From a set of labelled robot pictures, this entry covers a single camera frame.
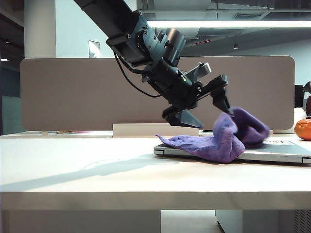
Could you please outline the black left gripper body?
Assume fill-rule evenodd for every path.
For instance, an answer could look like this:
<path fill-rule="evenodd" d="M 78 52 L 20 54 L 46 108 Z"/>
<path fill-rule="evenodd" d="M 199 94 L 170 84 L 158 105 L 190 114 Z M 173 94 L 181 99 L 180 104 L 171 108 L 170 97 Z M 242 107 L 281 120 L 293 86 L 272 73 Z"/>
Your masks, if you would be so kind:
<path fill-rule="evenodd" d="M 225 75 L 212 79 L 203 85 L 200 79 L 211 73 L 209 63 L 199 63 L 185 73 L 164 60 L 147 65 L 142 80 L 164 97 L 169 104 L 180 110 L 193 109 L 197 102 L 210 95 L 218 87 L 227 86 Z"/>

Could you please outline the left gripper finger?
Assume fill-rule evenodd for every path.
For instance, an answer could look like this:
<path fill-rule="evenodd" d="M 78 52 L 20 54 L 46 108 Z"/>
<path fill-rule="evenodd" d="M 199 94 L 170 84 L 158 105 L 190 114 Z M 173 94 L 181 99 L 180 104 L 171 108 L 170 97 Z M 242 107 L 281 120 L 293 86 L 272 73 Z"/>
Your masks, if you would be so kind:
<path fill-rule="evenodd" d="M 170 106 L 162 113 L 162 117 L 171 125 L 179 127 L 202 128 L 203 124 L 188 110 L 180 110 Z"/>
<path fill-rule="evenodd" d="M 230 104 L 226 96 L 225 87 L 218 87 L 214 89 L 211 92 L 211 96 L 213 98 L 212 103 L 215 107 L 217 107 L 224 113 L 227 113 L 229 115 L 232 114 L 232 111 L 230 109 Z"/>

